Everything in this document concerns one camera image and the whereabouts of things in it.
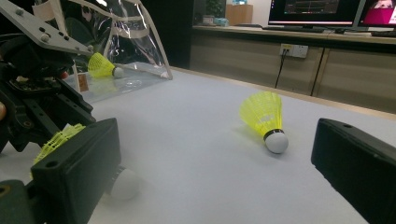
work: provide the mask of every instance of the wooden cabinet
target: wooden cabinet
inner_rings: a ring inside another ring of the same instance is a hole
[[[225,9],[225,18],[230,25],[251,23],[252,15],[253,5],[227,5]]]

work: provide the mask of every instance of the wall socket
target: wall socket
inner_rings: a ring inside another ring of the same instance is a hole
[[[279,55],[283,55],[283,50],[289,50],[286,56],[296,57],[296,58],[306,58],[308,53],[308,46],[304,45],[291,45],[291,44],[281,44]]]

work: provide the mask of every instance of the white table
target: white table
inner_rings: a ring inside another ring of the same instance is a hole
[[[317,122],[343,121],[396,146],[395,119],[282,95],[290,146],[276,155],[238,115],[257,91],[174,71],[174,80],[93,104],[98,120],[117,118],[122,164],[141,186],[129,202],[103,199],[90,223],[366,223],[310,161]],[[27,183],[38,150],[8,146],[0,180]]]

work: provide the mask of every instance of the yellow shuttlecock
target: yellow shuttlecock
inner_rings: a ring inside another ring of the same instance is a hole
[[[94,53],[88,62],[88,72],[92,77],[123,77],[123,69],[116,67],[100,53]]]
[[[282,153],[289,140],[282,130],[282,99],[274,92],[260,91],[250,95],[240,106],[239,116],[263,136],[265,145],[274,153]]]
[[[53,135],[52,138],[41,148],[40,153],[37,155],[37,157],[35,157],[34,164],[43,160],[51,152],[63,145],[65,142],[67,142],[67,140],[72,138],[84,128],[85,126],[82,126],[81,124],[76,124],[74,126],[68,126],[63,131]]]

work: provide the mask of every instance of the monitor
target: monitor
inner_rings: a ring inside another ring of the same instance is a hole
[[[359,26],[396,28],[396,0],[366,0]]]
[[[272,0],[269,25],[351,27],[360,0]]]

